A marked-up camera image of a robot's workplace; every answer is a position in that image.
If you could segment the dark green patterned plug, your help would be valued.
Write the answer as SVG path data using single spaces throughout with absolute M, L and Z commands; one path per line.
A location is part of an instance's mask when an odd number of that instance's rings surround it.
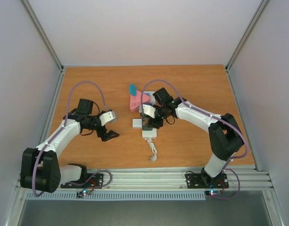
M 142 130 L 143 131 L 151 131 L 152 130 L 152 128 L 149 127 L 149 122 L 150 122 L 150 120 L 148 118 L 142 119 Z

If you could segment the white cube plug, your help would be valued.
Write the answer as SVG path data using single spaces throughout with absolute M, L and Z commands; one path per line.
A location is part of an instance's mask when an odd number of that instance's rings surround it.
M 134 129 L 142 129 L 142 119 L 136 118 L 132 120 L 132 128 Z

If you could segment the white power strip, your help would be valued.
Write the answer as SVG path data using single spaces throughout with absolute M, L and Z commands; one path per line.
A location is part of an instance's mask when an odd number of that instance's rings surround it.
M 151 101 L 149 103 L 144 103 L 145 105 L 155 105 L 156 101 L 153 97 L 153 91 L 145 91 L 144 94 L 147 94 L 150 96 Z M 152 129 L 151 131 L 143 131 L 142 130 L 142 138 L 144 139 L 153 139 L 157 137 L 157 129 Z

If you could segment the teal oval plug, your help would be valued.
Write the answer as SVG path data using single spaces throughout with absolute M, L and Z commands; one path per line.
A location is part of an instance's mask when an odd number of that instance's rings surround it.
M 137 95 L 137 88 L 134 84 L 129 85 L 129 93 L 134 97 Z

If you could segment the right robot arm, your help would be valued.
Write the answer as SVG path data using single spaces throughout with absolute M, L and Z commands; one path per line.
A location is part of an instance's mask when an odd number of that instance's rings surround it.
M 146 127 L 160 129 L 168 117 L 173 117 L 187 121 L 208 133 L 212 155 L 202 168 L 199 181 L 204 187 L 213 186 L 235 153 L 245 145 L 245 138 L 235 118 L 229 113 L 213 114 L 192 105 L 182 97 L 174 99 L 165 88 L 154 92 L 153 96 L 156 105 L 141 106 Z

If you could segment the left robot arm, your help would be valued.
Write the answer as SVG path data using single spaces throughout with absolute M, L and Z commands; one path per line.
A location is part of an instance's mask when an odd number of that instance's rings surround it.
M 91 180 L 87 167 L 70 163 L 60 167 L 58 158 L 69 143 L 83 130 L 96 132 L 103 142 L 119 136 L 113 130 L 108 131 L 106 124 L 117 119 L 112 110 L 101 111 L 93 115 L 95 102 L 80 99 L 77 108 L 64 116 L 59 127 L 35 148 L 26 148 L 22 155 L 20 186 L 32 189 L 35 196 L 40 191 L 53 193 L 61 184 L 84 187 Z

